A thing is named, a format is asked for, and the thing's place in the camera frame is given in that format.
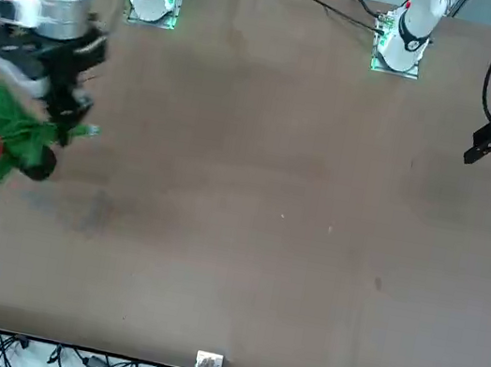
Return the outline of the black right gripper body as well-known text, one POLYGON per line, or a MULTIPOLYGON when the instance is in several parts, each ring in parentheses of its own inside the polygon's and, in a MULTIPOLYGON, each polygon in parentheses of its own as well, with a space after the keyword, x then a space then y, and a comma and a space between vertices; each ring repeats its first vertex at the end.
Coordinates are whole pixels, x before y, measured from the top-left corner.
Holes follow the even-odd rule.
POLYGON ((65 31, 61 24, 37 26, 15 22, 15 5, 0 4, 0 72, 12 81, 62 90, 79 87, 78 76, 106 60, 107 34, 96 14, 88 16, 82 33, 65 31))

